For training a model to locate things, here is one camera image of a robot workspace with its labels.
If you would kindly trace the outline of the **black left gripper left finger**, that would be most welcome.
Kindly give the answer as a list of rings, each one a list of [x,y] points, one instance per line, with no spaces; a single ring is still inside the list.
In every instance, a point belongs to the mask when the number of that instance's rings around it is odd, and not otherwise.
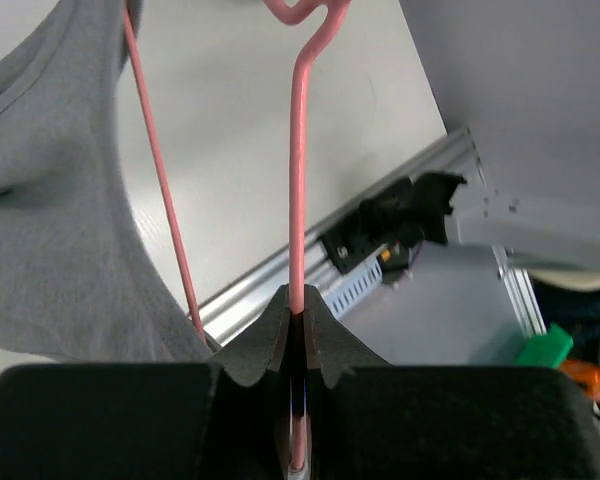
[[[290,324],[288,286],[279,287],[260,316],[211,361],[242,387],[256,385],[272,368],[280,370]]]

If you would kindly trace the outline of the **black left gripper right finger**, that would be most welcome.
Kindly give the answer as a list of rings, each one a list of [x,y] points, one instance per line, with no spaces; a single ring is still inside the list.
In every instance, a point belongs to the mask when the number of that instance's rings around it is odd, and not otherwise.
[[[316,287],[306,285],[304,297],[304,343],[311,376],[333,388],[349,370],[391,366],[335,319]]]

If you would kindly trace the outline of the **grey tank top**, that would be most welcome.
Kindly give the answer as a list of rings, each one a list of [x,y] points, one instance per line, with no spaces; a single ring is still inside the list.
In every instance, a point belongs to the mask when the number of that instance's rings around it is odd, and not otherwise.
[[[139,237],[117,151],[123,5],[61,1],[0,60],[0,348],[209,357]]]

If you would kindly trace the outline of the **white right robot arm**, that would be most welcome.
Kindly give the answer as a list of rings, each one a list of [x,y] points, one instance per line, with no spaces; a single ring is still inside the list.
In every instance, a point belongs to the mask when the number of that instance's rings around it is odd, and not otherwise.
[[[600,206],[508,193],[480,180],[429,171],[398,177],[321,236],[342,274],[383,246],[421,242],[501,247],[522,268],[600,273]]]

